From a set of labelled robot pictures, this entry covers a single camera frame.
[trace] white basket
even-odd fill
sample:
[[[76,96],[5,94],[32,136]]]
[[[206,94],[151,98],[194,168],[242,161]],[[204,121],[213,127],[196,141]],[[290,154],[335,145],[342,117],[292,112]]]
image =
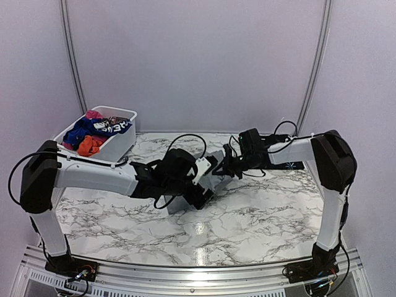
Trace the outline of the white basket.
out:
[[[136,142],[136,125],[135,125],[135,118],[137,116],[136,111],[132,110],[124,110],[122,108],[115,108],[110,106],[96,106],[92,108],[99,112],[104,118],[110,118],[112,116],[117,116],[120,118],[127,118],[130,119],[132,123],[132,127],[128,129],[124,134],[116,134],[111,136],[103,145],[100,146],[100,151],[94,154],[91,158],[103,160],[103,161],[110,161],[110,162],[117,162],[129,149],[132,147]],[[58,147],[62,150],[67,150],[75,155],[78,155],[76,151],[68,150],[62,145],[63,136],[66,134],[68,130],[71,130],[74,124],[78,121],[76,120],[72,123],[69,127],[59,133],[58,136],[54,138],[54,140],[58,143]]]

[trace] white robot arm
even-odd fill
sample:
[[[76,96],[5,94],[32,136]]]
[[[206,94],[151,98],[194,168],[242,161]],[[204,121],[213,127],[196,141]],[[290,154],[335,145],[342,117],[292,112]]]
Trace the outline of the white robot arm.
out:
[[[67,239],[62,233],[51,205],[54,187],[82,187],[117,192],[125,196],[146,199],[163,195],[183,196],[196,209],[204,207],[213,196],[211,189],[199,181],[203,175],[234,175],[257,168],[267,162],[279,164],[315,160],[324,187],[324,209],[321,230],[312,250],[312,260],[299,267],[287,267],[293,272],[291,282],[313,279],[319,272],[335,269],[335,255],[340,249],[340,230],[348,211],[346,191],[356,173],[356,160],[336,131],[313,137],[291,139],[268,145],[257,129],[240,133],[242,154],[233,157],[230,146],[224,145],[225,156],[219,161],[207,156],[195,159],[182,149],[169,150],[162,160],[143,164],[124,161],[108,163],[75,157],[59,152],[55,142],[45,142],[25,165],[22,175],[20,205],[29,213],[33,227],[43,238],[49,254],[46,269],[71,276],[80,273],[84,262],[71,256]]]

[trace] marble pattern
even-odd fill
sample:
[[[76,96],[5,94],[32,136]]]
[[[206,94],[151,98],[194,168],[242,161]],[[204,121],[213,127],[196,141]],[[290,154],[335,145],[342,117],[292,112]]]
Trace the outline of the marble pattern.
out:
[[[161,158],[179,134],[140,134],[131,160]],[[221,149],[227,134],[200,134],[208,152]],[[174,147],[202,151],[199,139]],[[168,215],[153,199],[69,188],[56,213],[74,254],[155,265],[242,265],[311,254],[323,202],[306,170],[266,171],[264,178],[235,178],[202,210]],[[249,174],[259,175],[251,170]]]

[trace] gray cloth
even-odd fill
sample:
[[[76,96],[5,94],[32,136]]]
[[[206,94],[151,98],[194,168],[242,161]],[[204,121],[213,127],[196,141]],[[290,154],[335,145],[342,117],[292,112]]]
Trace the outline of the gray cloth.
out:
[[[206,153],[205,157],[207,156],[214,156],[219,163],[224,159],[224,154],[222,150],[217,150],[216,152],[213,153]],[[200,157],[200,154],[195,155],[194,157],[198,159]],[[214,193],[213,195],[214,198],[216,197],[217,193],[219,193],[222,189],[225,188],[227,184],[230,183],[231,180],[232,180],[231,176],[213,175],[212,172],[210,172],[209,174],[201,177],[199,184],[204,189],[210,189]],[[167,203],[171,198],[172,196],[165,196],[165,203]],[[167,209],[168,209],[168,213],[172,214],[175,212],[179,212],[181,210],[194,209],[194,206],[189,205],[183,196],[178,196],[174,198],[174,200],[170,205],[167,206]]]

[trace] white backdrop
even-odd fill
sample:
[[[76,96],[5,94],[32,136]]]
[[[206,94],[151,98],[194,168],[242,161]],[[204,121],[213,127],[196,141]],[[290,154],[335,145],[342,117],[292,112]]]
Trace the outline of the white backdrop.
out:
[[[323,1],[69,1],[88,107],[141,131],[273,131],[296,121]]]

